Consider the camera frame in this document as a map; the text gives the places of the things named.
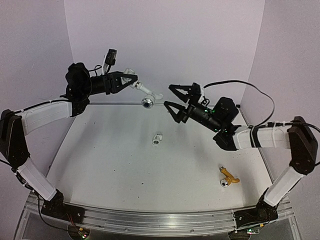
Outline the white plastic faucet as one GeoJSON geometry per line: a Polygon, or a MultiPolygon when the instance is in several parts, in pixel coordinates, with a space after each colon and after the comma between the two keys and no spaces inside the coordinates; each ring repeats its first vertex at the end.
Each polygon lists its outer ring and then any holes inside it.
{"type": "Polygon", "coordinates": [[[160,101],[164,98],[163,94],[157,94],[154,91],[145,87],[141,82],[138,82],[135,88],[143,93],[145,93],[145,97],[141,100],[141,105],[146,109],[151,109],[156,101],[160,101]]]}

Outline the gold brass faucet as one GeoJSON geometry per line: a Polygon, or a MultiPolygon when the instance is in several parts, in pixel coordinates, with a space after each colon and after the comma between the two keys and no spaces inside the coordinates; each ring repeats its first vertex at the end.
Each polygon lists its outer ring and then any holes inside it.
{"type": "Polygon", "coordinates": [[[240,182],[240,179],[235,178],[225,167],[221,166],[219,170],[224,175],[224,178],[220,180],[220,185],[222,187],[227,188],[231,184],[237,184],[240,182]]]}

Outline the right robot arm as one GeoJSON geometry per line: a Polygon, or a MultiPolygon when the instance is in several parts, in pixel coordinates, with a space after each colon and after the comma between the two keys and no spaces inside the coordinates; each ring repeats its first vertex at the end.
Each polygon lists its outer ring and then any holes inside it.
{"type": "Polygon", "coordinates": [[[209,108],[205,89],[213,83],[201,86],[169,85],[169,90],[187,106],[165,101],[163,104],[176,123],[189,119],[215,133],[213,140],[225,151],[253,148],[283,148],[290,150],[289,166],[263,194],[262,202],[275,207],[290,190],[310,174],[320,163],[317,161],[318,141],[313,130],[320,129],[296,116],[292,121],[263,120],[257,125],[234,125],[239,109],[231,98],[221,97],[214,108],[209,108]]]}

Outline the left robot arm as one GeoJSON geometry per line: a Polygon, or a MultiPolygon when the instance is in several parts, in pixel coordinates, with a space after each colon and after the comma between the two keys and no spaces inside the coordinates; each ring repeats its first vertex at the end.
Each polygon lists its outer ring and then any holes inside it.
{"type": "Polygon", "coordinates": [[[62,194],[37,169],[28,150],[26,136],[32,131],[55,121],[74,118],[82,114],[89,97],[96,94],[117,94],[138,81],[138,76],[120,71],[90,76],[82,62],[69,66],[65,75],[66,92],[61,99],[49,100],[25,109],[4,110],[0,117],[0,152],[14,174],[33,192],[49,201],[47,209],[56,218],[64,218],[67,206],[56,196],[62,194]]]}

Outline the right small circuit board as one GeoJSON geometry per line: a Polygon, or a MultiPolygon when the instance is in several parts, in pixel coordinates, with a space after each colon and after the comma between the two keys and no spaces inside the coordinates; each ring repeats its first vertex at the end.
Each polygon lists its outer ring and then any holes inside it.
{"type": "Polygon", "coordinates": [[[248,235],[258,235],[261,231],[261,227],[260,226],[255,226],[255,227],[251,227],[251,228],[248,228],[246,230],[246,233],[248,235]]]}

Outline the small circuit board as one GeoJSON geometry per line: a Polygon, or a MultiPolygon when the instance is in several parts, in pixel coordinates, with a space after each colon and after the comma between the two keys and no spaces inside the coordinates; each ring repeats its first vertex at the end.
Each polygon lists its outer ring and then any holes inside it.
{"type": "Polygon", "coordinates": [[[84,240],[87,239],[90,236],[91,231],[87,228],[83,228],[83,227],[75,227],[75,230],[77,232],[77,234],[84,240]]]}
{"type": "Polygon", "coordinates": [[[261,227],[260,226],[255,226],[255,227],[251,227],[251,228],[248,228],[246,230],[246,233],[248,235],[258,235],[261,231],[261,227]]]}

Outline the left small circuit board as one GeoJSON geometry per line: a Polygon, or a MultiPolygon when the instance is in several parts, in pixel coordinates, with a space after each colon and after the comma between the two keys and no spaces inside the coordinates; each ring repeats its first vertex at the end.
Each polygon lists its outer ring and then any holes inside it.
{"type": "Polygon", "coordinates": [[[87,239],[90,236],[91,231],[87,228],[83,228],[83,227],[75,227],[75,230],[77,232],[77,234],[84,240],[87,239]]]}

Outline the aluminium front rail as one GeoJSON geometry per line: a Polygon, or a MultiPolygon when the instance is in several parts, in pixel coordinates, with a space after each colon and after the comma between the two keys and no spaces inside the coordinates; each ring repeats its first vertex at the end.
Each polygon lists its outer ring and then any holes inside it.
{"type": "Polygon", "coordinates": [[[221,234],[236,229],[232,210],[143,212],[79,205],[81,226],[113,234],[147,237],[190,237],[221,234]]]}

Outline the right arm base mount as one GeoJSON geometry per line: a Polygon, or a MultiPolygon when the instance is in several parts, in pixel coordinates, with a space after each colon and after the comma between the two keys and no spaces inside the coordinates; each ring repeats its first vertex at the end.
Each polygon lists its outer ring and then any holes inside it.
{"type": "Polygon", "coordinates": [[[278,206],[276,204],[274,206],[268,204],[264,200],[264,196],[262,195],[256,206],[254,208],[238,210],[234,212],[233,217],[235,218],[236,228],[240,229],[242,227],[248,226],[256,226],[264,223],[269,223],[273,220],[278,219],[278,206]]]}

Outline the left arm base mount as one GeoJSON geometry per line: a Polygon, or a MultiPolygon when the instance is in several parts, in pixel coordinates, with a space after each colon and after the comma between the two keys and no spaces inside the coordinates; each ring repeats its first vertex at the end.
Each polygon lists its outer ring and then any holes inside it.
{"type": "Polygon", "coordinates": [[[51,218],[81,224],[84,219],[85,209],[64,203],[63,193],[56,190],[51,200],[44,200],[40,213],[51,218]]]}

